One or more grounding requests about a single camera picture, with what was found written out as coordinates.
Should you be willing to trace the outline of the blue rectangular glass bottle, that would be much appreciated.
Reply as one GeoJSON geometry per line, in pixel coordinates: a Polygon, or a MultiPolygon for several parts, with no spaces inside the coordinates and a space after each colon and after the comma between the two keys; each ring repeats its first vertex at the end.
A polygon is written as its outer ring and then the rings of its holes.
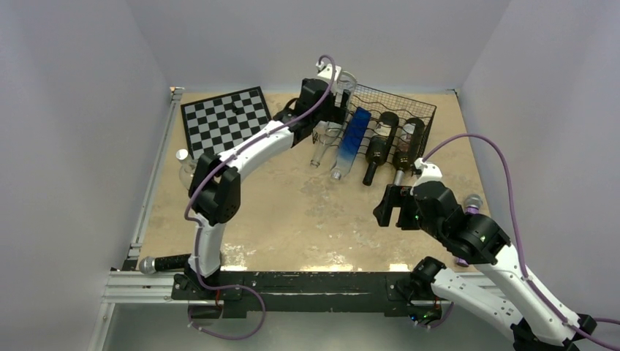
{"type": "Polygon", "coordinates": [[[336,162],[331,170],[332,179],[340,181],[349,174],[370,120],[369,111],[362,107],[356,108],[340,142],[336,162]]]}

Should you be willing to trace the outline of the dark green wine bottle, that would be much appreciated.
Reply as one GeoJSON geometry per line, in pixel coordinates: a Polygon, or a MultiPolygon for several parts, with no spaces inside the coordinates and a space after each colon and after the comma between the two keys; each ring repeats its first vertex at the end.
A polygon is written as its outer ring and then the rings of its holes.
{"type": "Polygon", "coordinates": [[[384,112],[379,116],[366,150],[368,167],[363,177],[363,185],[371,186],[377,168],[386,163],[398,124],[399,118],[393,112],[384,112]]]}

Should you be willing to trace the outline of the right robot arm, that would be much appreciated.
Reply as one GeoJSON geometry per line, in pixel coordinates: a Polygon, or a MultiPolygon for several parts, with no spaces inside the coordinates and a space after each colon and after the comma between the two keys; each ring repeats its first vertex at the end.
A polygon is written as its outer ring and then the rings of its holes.
{"type": "Polygon", "coordinates": [[[407,301],[437,297],[456,303],[494,326],[515,350],[576,350],[576,341],[594,332],[593,317],[568,309],[544,287],[532,287],[537,279],[521,271],[518,251],[503,229],[486,215],[465,212],[443,183],[387,185],[373,211],[379,226],[389,226],[394,208],[400,210],[397,227],[428,233],[504,294],[466,283],[441,261],[425,257],[409,278],[394,284],[407,301]]]}

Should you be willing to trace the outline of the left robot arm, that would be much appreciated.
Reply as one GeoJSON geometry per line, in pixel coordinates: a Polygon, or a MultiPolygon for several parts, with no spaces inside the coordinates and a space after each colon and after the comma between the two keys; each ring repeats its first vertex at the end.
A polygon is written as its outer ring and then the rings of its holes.
{"type": "Polygon", "coordinates": [[[227,223],[241,207],[241,186],[260,166],[311,136],[320,122],[341,123],[345,106],[336,97],[337,81],[304,78],[300,93],[272,116],[260,88],[249,88],[185,105],[189,148],[178,151],[188,203],[184,219],[195,234],[185,275],[201,299],[220,289],[217,276],[227,223]]]}

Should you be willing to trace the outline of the clear glass bottle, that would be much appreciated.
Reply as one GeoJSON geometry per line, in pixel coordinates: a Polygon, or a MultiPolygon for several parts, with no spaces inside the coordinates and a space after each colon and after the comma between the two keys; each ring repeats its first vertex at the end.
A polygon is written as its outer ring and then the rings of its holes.
{"type": "Polygon", "coordinates": [[[316,146],[310,161],[312,167],[319,167],[327,149],[341,134],[342,125],[336,122],[320,121],[313,131],[313,144],[316,146]]]}

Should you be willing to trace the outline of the round clear bottle silver cap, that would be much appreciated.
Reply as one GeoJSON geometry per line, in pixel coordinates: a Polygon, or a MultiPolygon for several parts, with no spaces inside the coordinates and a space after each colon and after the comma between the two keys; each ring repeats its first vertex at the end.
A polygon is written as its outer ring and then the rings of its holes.
{"type": "Polygon", "coordinates": [[[342,91],[343,89],[349,89],[351,93],[353,93],[357,88],[357,85],[357,78],[352,73],[342,70],[336,87],[336,93],[342,91]]]}

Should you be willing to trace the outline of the black wire wine rack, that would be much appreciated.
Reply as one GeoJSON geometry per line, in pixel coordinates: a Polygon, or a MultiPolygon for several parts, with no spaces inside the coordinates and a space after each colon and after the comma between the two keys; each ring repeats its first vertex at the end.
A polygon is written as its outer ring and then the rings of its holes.
{"type": "Polygon", "coordinates": [[[310,165],[318,167],[331,146],[337,147],[333,176],[343,178],[360,155],[369,170],[389,163],[398,173],[420,171],[415,160],[425,149],[436,106],[352,79],[336,86],[336,122],[320,122],[313,133],[317,145],[310,165]]]}

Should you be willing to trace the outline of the clear round flask bottle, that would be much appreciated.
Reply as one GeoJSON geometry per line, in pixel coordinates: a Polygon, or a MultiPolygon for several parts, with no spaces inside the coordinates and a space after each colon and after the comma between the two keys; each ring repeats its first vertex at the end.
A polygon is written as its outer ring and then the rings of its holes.
{"type": "Polygon", "coordinates": [[[177,150],[175,157],[181,165],[179,169],[180,181],[185,189],[189,190],[193,182],[197,160],[193,159],[188,150],[184,148],[177,150]]]}

